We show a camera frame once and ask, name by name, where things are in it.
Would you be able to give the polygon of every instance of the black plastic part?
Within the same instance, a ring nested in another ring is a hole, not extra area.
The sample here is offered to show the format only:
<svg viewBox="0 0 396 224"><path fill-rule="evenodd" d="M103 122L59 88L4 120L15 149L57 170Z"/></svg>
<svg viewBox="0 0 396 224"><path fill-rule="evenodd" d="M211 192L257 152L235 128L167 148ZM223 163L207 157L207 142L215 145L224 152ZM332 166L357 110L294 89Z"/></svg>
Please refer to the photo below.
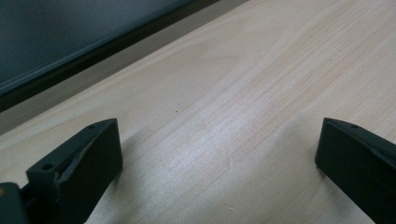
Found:
<svg viewBox="0 0 396 224"><path fill-rule="evenodd" d="M33 165L29 184L49 223L84 223L122 167L115 119L94 123Z"/></svg>
<svg viewBox="0 0 396 224"><path fill-rule="evenodd" d="M0 223L27 224L20 188L14 183L0 184Z"/></svg>
<svg viewBox="0 0 396 224"><path fill-rule="evenodd" d="M121 168L117 120L94 123L28 169L22 190L0 185L0 224L84 223Z"/></svg>
<svg viewBox="0 0 396 224"><path fill-rule="evenodd" d="M396 223L396 146L363 128L325 119L315 162L375 223Z"/></svg>

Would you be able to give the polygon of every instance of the table surface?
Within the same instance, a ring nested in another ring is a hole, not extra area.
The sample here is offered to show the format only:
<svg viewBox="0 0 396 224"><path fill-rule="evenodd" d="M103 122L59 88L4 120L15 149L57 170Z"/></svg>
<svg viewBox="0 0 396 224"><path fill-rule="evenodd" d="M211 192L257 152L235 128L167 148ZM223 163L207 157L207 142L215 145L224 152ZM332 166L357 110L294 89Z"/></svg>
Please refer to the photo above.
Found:
<svg viewBox="0 0 396 224"><path fill-rule="evenodd" d="M2 134L0 182L117 118L88 223L373 223L314 157L325 117L396 142L395 21L391 0L248 1Z"/></svg>

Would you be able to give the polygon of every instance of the screw hole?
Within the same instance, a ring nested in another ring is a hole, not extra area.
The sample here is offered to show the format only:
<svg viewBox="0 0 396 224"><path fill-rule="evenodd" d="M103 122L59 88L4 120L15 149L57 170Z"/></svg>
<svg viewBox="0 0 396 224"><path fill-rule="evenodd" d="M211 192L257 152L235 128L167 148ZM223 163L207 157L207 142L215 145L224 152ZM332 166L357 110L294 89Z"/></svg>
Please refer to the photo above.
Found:
<svg viewBox="0 0 396 224"><path fill-rule="evenodd" d="M47 164L43 165L43 167L41 169L50 170L50 169L52 169L52 167L53 167L53 164L47 163Z"/></svg>

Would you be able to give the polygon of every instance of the wood grain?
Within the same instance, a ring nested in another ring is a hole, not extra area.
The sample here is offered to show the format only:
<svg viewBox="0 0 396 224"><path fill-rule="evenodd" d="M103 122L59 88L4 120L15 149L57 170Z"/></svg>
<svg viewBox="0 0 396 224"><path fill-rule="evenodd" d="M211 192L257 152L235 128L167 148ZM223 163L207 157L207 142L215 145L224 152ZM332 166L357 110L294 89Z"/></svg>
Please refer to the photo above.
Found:
<svg viewBox="0 0 396 224"><path fill-rule="evenodd" d="M117 118L88 223L372 223L314 157L325 117L396 142L395 86L394 1L251 0L2 134L0 181Z"/></svg>

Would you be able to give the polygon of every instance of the light wood surface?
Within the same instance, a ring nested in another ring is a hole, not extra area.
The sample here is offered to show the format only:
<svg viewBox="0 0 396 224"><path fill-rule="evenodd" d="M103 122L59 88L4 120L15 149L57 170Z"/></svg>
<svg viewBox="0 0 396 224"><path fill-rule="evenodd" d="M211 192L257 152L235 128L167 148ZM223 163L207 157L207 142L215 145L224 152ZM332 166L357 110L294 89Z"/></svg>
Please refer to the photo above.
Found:
<svg viewBox="0 0 396 224"><path fill-rule="evenodd" d="M396 142L395 87L396 2L251 0L2 134L0 181L117 118L88 223L373 223L314 157L325 117Z"/></svg>

